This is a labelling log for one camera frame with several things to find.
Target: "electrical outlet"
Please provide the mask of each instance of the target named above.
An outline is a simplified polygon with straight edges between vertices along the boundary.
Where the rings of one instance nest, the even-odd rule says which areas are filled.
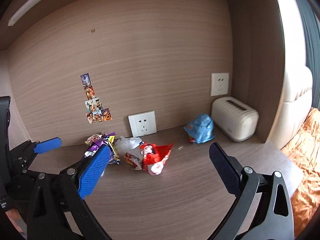
[[[211,96],[225,95],[228,93],[229,73],[211,74]]]
[[[155,111],[128,116],[133,137],[157,132]]]

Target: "metal screw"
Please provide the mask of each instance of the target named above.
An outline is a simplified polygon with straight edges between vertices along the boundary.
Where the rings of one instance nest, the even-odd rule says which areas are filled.
[[[278,177],[278,178],[281,178],[282,174],[279,171],[275,171],[275,176]]]
[[[67,174],[68,174],[68,175],[73,175],[73,174],[75,174],[75,172],[76,172],[76,170],[75,170],[74,168],[71,168],[71,169],[69,169],[69,170],[67,171]]]
[[[253,172],[253,169],[251,169],[250,167],[244,167],[244,171],[248,174]]]
[[[40,173],[39,174],[39,179],[43,179],[45,177],[45,173]]]

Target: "orange bedding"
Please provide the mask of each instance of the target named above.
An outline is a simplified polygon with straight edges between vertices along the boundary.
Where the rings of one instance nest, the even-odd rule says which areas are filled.
[[[317,108],[310,110],[302,127],[281,151],[304,173],[291,197],[297,237],[320,204],[320,111]]]

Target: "sticker collage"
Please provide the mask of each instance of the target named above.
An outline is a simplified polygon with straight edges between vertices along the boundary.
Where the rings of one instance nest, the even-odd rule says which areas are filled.
[[[88,113],[86,114],[89,123],[108,121],[112,119],[109,108],[104,109],[100,98],[96,98],[89,74],[81,75],[82,85],[87,95],[88,101],[85,102]]]

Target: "textured blue pad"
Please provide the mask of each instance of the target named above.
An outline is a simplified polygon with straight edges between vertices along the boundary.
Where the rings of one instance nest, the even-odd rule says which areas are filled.
[[[240,177],[228,160],[228,155],[215,143],[210,146],[209,157],[216,168],[227,191],[236,197],[240,196]]]
[[[79,178],[79,195],[82,199],[90,195],[100,176],[110,161],[111,151],[107,145],[101,145],[93,155],[91,162]]]
[[[37,143],[34,151],[35,153],[42,154],[42,153],[54,150],[56,148],[59,148],[60,146],[61,146],[61,139],[59,137],[56,137],[56,138],[46,140],[44,142]]]

